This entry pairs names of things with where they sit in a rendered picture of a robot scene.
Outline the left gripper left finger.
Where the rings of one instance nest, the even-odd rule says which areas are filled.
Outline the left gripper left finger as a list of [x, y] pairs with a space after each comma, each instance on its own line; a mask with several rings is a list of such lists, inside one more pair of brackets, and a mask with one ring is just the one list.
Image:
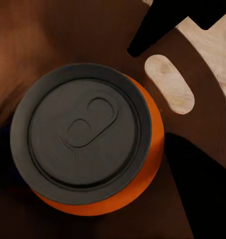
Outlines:
[[13, 161], [10, 148], [10, 133], [0, 135], [0, 180]]

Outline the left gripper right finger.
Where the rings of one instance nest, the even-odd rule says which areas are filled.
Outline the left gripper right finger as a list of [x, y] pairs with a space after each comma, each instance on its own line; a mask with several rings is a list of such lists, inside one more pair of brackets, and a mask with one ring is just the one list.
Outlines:
[[173, 133], [164, 150], [195, 239], [226, 239], [226, 169]]

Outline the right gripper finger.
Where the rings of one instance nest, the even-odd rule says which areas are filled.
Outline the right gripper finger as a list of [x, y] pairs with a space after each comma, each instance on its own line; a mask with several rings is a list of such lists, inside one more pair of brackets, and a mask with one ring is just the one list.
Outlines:
[[153, 4], [134, 37], [128, 53], [141, 55], [188, 16], [172, 0], [153, 0]]

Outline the trash can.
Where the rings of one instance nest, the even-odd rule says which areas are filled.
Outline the trash can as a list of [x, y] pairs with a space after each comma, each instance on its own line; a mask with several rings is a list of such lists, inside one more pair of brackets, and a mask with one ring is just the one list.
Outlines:
[[[150, 5], [143, 0], [0, 0], [0, 125], [10, 124], [27, 90], [47, 73], [75, 63], [109, 66], [151, 95], [164, 134], [182, 136], [226, 169], [226, 95], [213, 71], [175, 26], [141, 55], [128, 49]], [[190, 87], [195, 104], [179, 114], [148, 75], [163, 55]], [[37, 195], [0, 185], [0, 239], [195, 239], [163, 152], [148, 188], [133, 202], [98, 216], [55, 209]]]

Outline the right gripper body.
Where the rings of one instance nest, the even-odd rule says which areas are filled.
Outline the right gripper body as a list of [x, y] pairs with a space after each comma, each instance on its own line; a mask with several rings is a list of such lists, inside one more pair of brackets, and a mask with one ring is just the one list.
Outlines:
[[172, 0], [203, 30], [226, 14], [226, 0]]

